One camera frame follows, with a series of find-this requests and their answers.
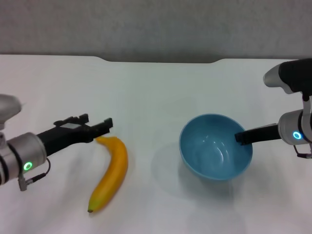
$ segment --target bowl rim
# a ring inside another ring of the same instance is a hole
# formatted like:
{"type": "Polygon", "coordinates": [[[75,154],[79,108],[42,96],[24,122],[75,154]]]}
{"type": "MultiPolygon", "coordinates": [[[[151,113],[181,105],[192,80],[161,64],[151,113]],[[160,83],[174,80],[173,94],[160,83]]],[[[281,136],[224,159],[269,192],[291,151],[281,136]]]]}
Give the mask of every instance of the bowl rim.
{"type": "Polygon", "coordinates": [[[230,177],[216,178],[216,177],[204,175],[204,174],[202,174],[202,173],[196,171],[193,167],[191,167],[191,166],[189,165],[189,163],[186,161],[186,159],[184,158],[184,155],[183,155],[182,150],[181,150],[181,136],[182,136],[182,133],[183,133],[185,127],[186,127],[190,122],[192,122],[192,121],[195,120],[196,118],[199,118],[199,117],[202,117],[202,116],[221,116],[221,117],[225,117],[225,118],[227,118],[227,119],[229,119],[229,120],[232,120],[234,123],[238,124],[238,125],[242,128],[242,130],[245,131],[245,129],[243,128],[243,126],[240,125],[237,121],[235,121],[234,119],[232,119],[232,118],[230,118],[230,117],[221,115],[221,114],[202,114],[202,115],[198,115],[198,116],[192,118],[191,120],[189,120],[189,121],[184,125],[184,127],[182,128],[182,131],[181,131],[181,133],[180,133],[180,137],[179,137],[179,150],[180,150],[180,154],[181,154],[181,157],[182,157],[182,160],[183,160],[184,164],[185,164],[195,175],[200,176],[200,177],[203,177],[203,178],[206,178],[206,179],[223,181],[223,180],[230,180],[230,179],[233,179],[233,178],[239,176],[240,174],[242,174],[244,171],[247,170],[247,168],[249,167],[250,162],[251,162],[251,160],[252,160],[252,158],[253,158],[253,152],[254,152],[254,151],[253,151],[253,145],[252,145],[252,144],[251,144],[251,147],[252,147],[252,148],[251,148],[251,157],[250,157],[248,163],[246,164],[246,167],[245,167],[243,170],[241,170],[238,174],[236,174],[236,175],[234,175],[234,176],[230,176],[230,177]]]}

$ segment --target gray wall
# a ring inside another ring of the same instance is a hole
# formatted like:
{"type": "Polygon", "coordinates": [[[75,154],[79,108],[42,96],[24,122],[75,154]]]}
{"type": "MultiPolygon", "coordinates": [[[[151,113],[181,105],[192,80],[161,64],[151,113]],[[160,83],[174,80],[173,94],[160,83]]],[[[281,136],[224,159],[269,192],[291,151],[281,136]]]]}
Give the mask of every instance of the gray wall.
{"type": "Polygon", "coordinates": [[[311,39],[311,0],[0,0],[1,54],[295,59],[311,39]]]}

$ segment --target banana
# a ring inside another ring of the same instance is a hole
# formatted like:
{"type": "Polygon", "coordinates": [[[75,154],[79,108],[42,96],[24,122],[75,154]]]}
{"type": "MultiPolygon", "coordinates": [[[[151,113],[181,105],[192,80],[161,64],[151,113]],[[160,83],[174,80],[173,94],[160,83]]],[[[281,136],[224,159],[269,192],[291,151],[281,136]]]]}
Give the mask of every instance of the banana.
{"type": "Polygon", "coordinates": [[[128,169],[128,155],[124,143],[117,137],[96,138],[99,144],[106,146],[111,154],[111,162],[103,178],[94,189],[88,212],[96,212],[105,207],[121,186],[128,169]]]}

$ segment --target white table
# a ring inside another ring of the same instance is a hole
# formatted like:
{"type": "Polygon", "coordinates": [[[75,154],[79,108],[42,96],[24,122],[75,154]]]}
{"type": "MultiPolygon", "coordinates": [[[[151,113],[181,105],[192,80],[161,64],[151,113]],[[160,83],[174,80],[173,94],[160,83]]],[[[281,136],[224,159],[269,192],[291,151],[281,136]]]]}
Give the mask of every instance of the white table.
{"type": "MultiPolygon", "coordinates": [[[[92,125],[112,117],[112,134],[129,152],[123,185],[96,215],[87,213],[88,201],[110,157],[94,142],[50,156],[49,175],[25,192],[17,180],[9,181],[0,188],[0,233],[312,233],[312,160],[297,158],[292,146],[282,140],[255,143],[248,170],[224,183],[195,177],[178,150],[185,123],[203,113],[229,116],[250,129],[302,109],[300,94],[287,95],[263,83],[263,75],[281,62],[162,64],[0,56],[0,93],[24,103],[6,124],[8,139],[88,113],[92,125]]],[[[38,167],[25,177],[46,169],[38,167]]]]}

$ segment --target blue bowl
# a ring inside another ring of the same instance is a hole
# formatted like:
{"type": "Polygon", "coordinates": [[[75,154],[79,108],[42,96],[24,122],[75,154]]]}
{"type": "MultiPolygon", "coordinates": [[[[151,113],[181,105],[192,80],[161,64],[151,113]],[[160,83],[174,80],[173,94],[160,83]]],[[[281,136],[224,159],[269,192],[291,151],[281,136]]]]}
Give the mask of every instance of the blue bowl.
{"type": "Polygon", "coordinates": [[[182,159],[199,177],[232,179],[245,171],[252,160],[252,145],[241,146],[235,140],[234,135],[243,131],[242,126],[226,116],[197,116],[181,132],[182,159]]]}

